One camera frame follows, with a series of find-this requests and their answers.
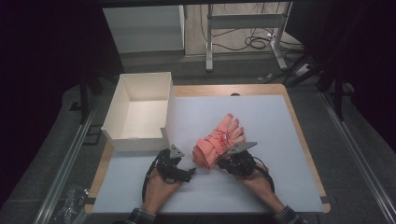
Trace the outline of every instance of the wire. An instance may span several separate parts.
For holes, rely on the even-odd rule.
[[[280,2],[277,3],[276,13],[277,13],[277,10],[279,9],[279,5],[280,5]]]
[[[283,82],[282,82],[283,85],[286,85],[286,83],[288,82],[288,78],[289,78],[290,72],[294,71],[294,69],[297,67],[297,65],[299,65],[307,56],[308,56],[308,55],[307,55],[307,53],[305,52],[305,53],[303,54],[303,56],[301,56],[301,57],[293,64],[293,66],[292,66],[290,69],[288,69],[288,72],[285,74],[285,79],[283,79]]]
[[[145,181],[143,183],[143,188],[142,188],[142,200],[143,202],[146,200],[146,189],[148,188],[148,183],[149,183],[149,177],[151,175],[152,170],[154,170],[155,165],[157,164],[158,159],[163,155],[163,151],[160,151],[158,153],[157,157],[155,160],[151,163],[150,167],[148,168],[148,172],[146,173],[145,176]]]
[[[262,160],[260,160],[260,159],[257,158],[257,157],[252,157],[252,158],[255,159],[255,160],[258,160],[259,162],[261,162],[261,163],[262,163],[262,166],[263,166],[264,169],[265,169],[265,171],[268,172],[268,168],[264,165],[264,162],[262,162]]]
[[[268,3],[266,3],[266,4],[264,3],[262,5],[261,13],[263,13],[266,10],[267,6],[268,6]],[[202,5],[200,5],[200,20],[201,20],[202,35],[203,35],[205,41],[207,42],[207,38],[206,38],[205,32],[204,32],[203,19],[202,19]],[[224,32],[224,33],[221,33],[221,34],[211,35],[211,36],[216,37],[216,36],[220,36],[220,35],[226,35],[228,33],[231,33],[231,32],[237,31],[237,30],[239,30],[239,29],[232,29],[230,31],[227,31],[227,32]],[[221,48],[224,48],[224,49],[232,50],[232,51],[238,51],[238,50],[246,49],[248,47],[252,47],[253,49],[258,49],[258,50],[265,49],[271,43],[272,37],[270,39],[268,39],[268,38],[265,38],[265,37],[256,36],[256,34],[259,33],[259,32],[256,33],[256,30],[257,30],[257,28],[255,28],[253,30],[253,32],[250,32],[250,36],[245,38],[245,46],[240,48],[240,49],[232,49],[232,48],[228,48],[226,46],[220,45],[220,44],[212,44],[212,45],[213,46],[218,46],[218,47],[221,47]]]
[[[259,5],[259,3],[256,3],[256,5],[254,6],[254,8],[258,8],[258,5]]]

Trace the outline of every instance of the open cardboard box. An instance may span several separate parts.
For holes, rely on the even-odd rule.
[[[122,74],[102,131],[119,151],[168,148],[174,109],[171,73]]]

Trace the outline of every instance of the white paper surface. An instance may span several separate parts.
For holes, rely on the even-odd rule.
[[[276,195],[297,212],[323,212],[318,189],[289,110],[281,95],[177,97],[175,145],[186,156],[180,169],[196,167],[192,148],[207,136],[227,113],[245,128],[249,149],[270,168]],[[158,152],[117,152],[111,158],[94,213],[130,213],[142,204],[145,174]],[[256,197],[226,171],[198,168],[190,183],[165,204],[162,213],[262,213],[268,212]]]

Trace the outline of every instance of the pink foam object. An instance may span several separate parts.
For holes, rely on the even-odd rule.
[[[243,132],[239,119],[233,120],[233,115],[227,114],[210,135],[198,139],[192,151],[192,160],[207,170],[212,169],[217,159],[235,143],[245,142]]]

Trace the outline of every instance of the metal stand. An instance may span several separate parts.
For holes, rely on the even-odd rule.
[[[280,69],[288,67],[283,59],[279,43],[285,30],[291,3],[288,2],[282,14],[260,15],[212,15],[212,5],[207,5],[207,40],[206,40],[206,71],[213,71],[212,30],[217,29],[250,29],[250,28],[278,28],[276,40],[271,42],[271,48],[276,56]]]

